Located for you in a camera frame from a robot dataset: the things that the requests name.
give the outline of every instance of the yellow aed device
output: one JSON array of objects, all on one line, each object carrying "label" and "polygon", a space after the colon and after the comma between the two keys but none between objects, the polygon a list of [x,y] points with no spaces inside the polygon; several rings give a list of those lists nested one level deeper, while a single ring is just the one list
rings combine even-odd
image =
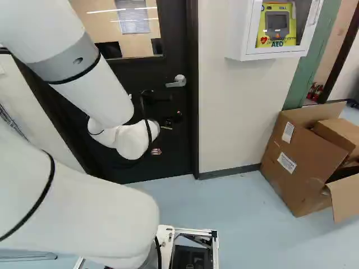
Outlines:
[{"label": "yellow aed device", "polygon": [[295,4],[263,3],[257,35],[257,48],[295,46],[297,20]]}]

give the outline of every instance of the fire extinguisher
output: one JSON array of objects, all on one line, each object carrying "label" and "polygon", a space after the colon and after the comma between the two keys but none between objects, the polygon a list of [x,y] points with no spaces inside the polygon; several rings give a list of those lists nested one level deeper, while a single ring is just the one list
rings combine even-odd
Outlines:
[{"label": "fire extinguisher", "polygon": [[310,100],[312,99],[314,92],[315,92],[315,85],[316,85],[316,83],[314,82],[312,84],[312,86],[310,87],[309,92],[307,94],[307,99],[310,99]]},{"label": "fire extinguisher", "polygon": [[321,95],[321,93],[323,92],[323,89],[324,89],[324,85],[318,85],[315,87],[315,91],[312,96],[313,101],[318,101],[318,98]]}]

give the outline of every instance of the door lever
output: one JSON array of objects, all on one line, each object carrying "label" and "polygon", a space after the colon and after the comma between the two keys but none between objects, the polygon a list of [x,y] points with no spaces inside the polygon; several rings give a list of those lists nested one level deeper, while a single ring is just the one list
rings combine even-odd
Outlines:
[{"label": "door lever", "polygon": [[184,85],[186,85],[186,83],[187,83],[187,80],[184,75],[177,75],[176,77],[174,77],[174,82],[166,83],[165,86],[167,88],[184,87]]}]

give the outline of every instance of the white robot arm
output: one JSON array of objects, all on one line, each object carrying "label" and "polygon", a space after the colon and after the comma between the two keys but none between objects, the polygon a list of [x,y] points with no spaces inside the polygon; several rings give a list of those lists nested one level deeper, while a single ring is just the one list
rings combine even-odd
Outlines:
[{"label": "white robot arm", "polygon": [[2,120],[0,148],[0,248],[141,266],[159,224],[150,196],[58,163]]},{"label": "white robot arm", "polygon": [[134,114],[127,92],[67,0],[0,2],[0,43],[90,116],[89,134],[136,160],[155,140],[157,122],[123,126]]},{"label": "white robot arm", "polygon": [[[123,157],[138,159],[159,134],[150,120],[123,126],[132,102],[67,0],[0,1],[0,43],[88,114],[92,137]],[[67,168],[3,122],[0,148],[0,248],[141,266],[159,224],[151,197]]]}]

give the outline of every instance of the barcode label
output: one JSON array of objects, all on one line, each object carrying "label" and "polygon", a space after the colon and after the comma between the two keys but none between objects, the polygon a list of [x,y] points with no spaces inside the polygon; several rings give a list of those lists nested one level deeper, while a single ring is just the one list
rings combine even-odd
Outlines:
[{"label": "barcode label", "polygon": [[290,122],[287,122],[286,127],[284,128],[283,135],[282,135],[282,140],[285,141],[286,143],[290,144],[291,138],[293,135],[293,131],[294,131],[294,125]]},{"label": "barcode label", "polygon": [[282,152],[280,153],[277,161],[291,174],[293,174],[295,168],[297,167],[297,164]]}]

